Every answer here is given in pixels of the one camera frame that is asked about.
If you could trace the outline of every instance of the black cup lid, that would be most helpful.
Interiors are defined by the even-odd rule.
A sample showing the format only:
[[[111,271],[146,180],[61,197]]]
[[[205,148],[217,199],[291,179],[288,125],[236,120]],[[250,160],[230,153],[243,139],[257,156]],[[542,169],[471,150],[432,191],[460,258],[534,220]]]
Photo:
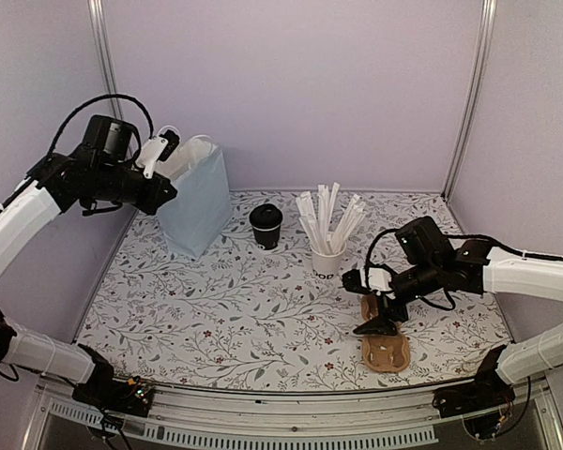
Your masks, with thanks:
[[[283,214],[274,204],[266,203],[254,208],[249,219],[254,228],[269,230],[282,223]]]

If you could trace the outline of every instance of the slotted vent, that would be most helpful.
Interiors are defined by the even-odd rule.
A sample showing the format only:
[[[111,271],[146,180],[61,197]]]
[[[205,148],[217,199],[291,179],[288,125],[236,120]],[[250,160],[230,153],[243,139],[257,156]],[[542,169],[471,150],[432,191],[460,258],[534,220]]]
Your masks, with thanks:
[[[52,414],[92,428],[100,428],[102,414],[96,410],[52,399]],[[434,428],[418,427],[402,431],[339,436],[329,438],[268,438],[236,436],[188,431],[177,427],[146,424],[143,434],[127,431],[129,437],[167,443],[172,446],[197,450],[367,450],[411,448],[437,443]]]

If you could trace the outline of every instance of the floral tablecloth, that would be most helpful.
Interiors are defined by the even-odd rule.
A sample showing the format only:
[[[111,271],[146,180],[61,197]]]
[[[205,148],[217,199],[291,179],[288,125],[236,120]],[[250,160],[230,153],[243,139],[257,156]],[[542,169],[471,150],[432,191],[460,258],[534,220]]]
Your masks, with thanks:
[[[344,208],[349,193],[339,194]],[[370,214],[350,238],[342,270],[362,265],[381,230],[432,216],[458,232],[438,195],[361,194]],[[342,391],[413,386],[470,376],[492,347],[509,340],[490,296],[456,294],[446,312],[409,305],[403,332],[411,365],[398,374],[371,372],[362,362],[360,300],[338,277],[312,274],[308,239],[295,193],[232,194],[234,216],[199,261],[171,254],[154,217],[139,214],[103,280],[78,342],[104,355],[120,374],[162,383],[260,391]],[[249,212],[274,203],[284,213],[279,246],[260,250]],[[337,208],[335,220],[340,209]],[[377,260],[406,263],[393,237]],[[430,296],[442,302],[442,295]]]

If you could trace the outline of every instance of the floral pattern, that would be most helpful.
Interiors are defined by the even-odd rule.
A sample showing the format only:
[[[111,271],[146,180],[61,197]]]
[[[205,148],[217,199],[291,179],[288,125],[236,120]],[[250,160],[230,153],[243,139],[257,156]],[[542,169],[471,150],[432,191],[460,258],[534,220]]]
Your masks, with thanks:
[[[373,238],[429,215],[458,232],[444,201],[427,194],[361,194],[369,215],[349,240],[341,271],[363,264]],[[104,355],[120,374],[160,383],[239,390],[342,391],[434,383],[471,376],[491,348],[509,340],[495,300],[455,294],[446,312],[409,305],[402,325],[411,364],[400,373],[372,372],[362,362],[360,299],[339,277],[311,270],[295,193],[232,194],[234,216],[198,261],[171,254],[155,217],[139,214],[85,318],[78,341]],[[339,194],[344,208],[351,194]],[[248,214],[274,203],[284,213],[279,246],[257,247]],[[337,208],[334,219],[341,214]],[[393,237],[376,252],[407,267]],[[442,295],[430,300],[444,301]]]

